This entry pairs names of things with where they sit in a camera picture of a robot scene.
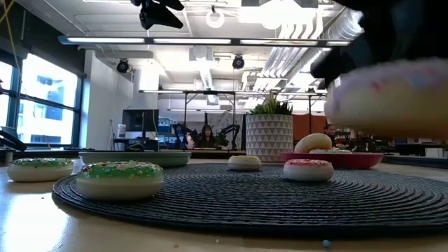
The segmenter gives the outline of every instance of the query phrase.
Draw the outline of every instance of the gray mat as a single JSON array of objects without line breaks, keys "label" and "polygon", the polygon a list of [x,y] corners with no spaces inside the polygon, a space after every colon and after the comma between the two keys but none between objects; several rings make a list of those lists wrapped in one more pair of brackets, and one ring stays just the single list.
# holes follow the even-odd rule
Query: gray mat
[{"label": "gray mat", "polygon": [[234,235],[327,239],[448,230],[448,183],[378,171],[338,170],[326,183],[297,183],[277,165],[238,172],[191,164],[164,170],[160,192],[140,202],[86,200],[74,176],[56,182],[53,195],[109,218]]}]

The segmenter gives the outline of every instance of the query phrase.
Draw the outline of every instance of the long hair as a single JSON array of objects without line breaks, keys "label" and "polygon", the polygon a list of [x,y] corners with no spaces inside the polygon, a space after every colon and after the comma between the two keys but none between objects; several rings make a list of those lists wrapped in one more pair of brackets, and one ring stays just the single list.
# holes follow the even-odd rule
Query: long hair
[{"label": "long hair", "polygon": [[324,130],[328,130],[328,128],[331,126],[331,123],[328,123],[327,125],[325,125],[325,127],[323,128]]},{"label": "long hair", "polygon": [[202,131],[201,131],[201,133],[202,133],[202,138],[203,138],[203,140],[205,140],[205,138],[206,138],[206,135],[205,135],[205,130],[206,130],[206,129],[209,129],[209,130],[210,130],[210,141],[214,141],[214,140],[215,140],[215,136],[213,135],[213,130],[211,130],[210,125],[204,125],[204,126],[202,127]]}]

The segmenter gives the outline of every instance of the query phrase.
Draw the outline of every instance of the window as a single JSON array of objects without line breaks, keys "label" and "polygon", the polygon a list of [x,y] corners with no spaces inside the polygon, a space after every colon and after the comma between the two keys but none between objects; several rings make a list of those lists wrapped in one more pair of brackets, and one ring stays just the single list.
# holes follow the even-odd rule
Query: window
[{"label": "window", "polygon": [[23,61],[24,95],[74,107],[78,77],[44,59],[28,54]]},{"label": "window", "polygon": [[34,144],[60,144],[60,136],[31,135],[31,142]]},{"label": "window", "polygon": [[0,62],[0,86],[3,90],[3,94],[0,94],[0,126],[14,126],[12,122],[8,123],[8,115],[10,111],[10,103],[15,102],[10,98],[11,79],[13,76],[13,67]]},{"label": "window", "polygon": [[68,109],[39,104],[34,101],[20,100],[23,105],[22,122],[17,133],[23,134],[28,144],[72,144],[74,112]]},{"label": "window", "polygon": [[78,145],[81,81],[32,54],[19,67],[0,62],[0,126],[31,145]]},{"label": "window", "polygon": [[11,89],[11,78],[13,77],[13,67],[0,62],[0,80],[2,81],[1,88],[5,90]]},{"label": "window", "polygon": [[9,96],[0,95],[0,126],[6,126],[8,119]]},{"label": "window", "polygon": [[17,134],[26,144],[77,145],[78,77],[35,55],[23,60]]}]

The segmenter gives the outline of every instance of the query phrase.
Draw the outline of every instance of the donut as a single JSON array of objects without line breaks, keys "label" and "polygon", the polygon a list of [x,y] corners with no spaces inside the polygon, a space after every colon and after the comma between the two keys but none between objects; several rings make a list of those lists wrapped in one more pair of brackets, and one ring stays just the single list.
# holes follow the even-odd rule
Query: donut
[{"label": "donut", "polygon": [[56,181],[70,176],[73,162],[65,158],[21,158],[10,163],[6,172],[16,182]]},{"label": "donut", "polygon": [[448,61],[390,62],[354,70],[329,88],[329,123],[392,137],[448,138]]},{"label": "donut", "polygon": [[294,148],[295,153],[308,153],[310,150],[331,149],[331,138],[326,134],[314,133],[302,138]]},{"label": "donut", "polygon": [[335,170],[323,160],[288,160],[283,167],[287,179],[301,182],[324,182],[331,179]]},{"label": "donut", "polygon": [[350,150],[341,150],[339,148],[331,148],[330,150],[315,149],[310,150],[313,154],[352,154]]},{"label": "donut", "polygon": [[258,171],[261,169],[261,161],[253,156],[232,156],[229,158],[228,167],[237,171]]},{"label": "donut", "polygon": [[162,187],[162,171],[150,162],[96,162],[78,173],[76,187],[90,200],[138,200],[153,196]]}]

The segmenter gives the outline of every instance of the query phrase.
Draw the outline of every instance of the plate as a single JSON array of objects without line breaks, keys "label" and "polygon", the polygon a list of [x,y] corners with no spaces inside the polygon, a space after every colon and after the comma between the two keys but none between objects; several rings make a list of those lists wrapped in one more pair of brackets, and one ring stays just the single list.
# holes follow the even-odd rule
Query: plate
[{"label": "plate", "polygon": [[383,159],[383,153],[282,153],[281,161],[310,159],[329,161],[335,169],[370,169]]},{"label": "plate", "polygon": [[141,161],[152,162],[160,165],[162,168],[166,167],[180,167],[186,165],[190,159],[190,152],[126,152],[126,151],[111,151],[111,152],[80,152],[79,157],[84,164],[93,162],[115,162],[115,161]]}]

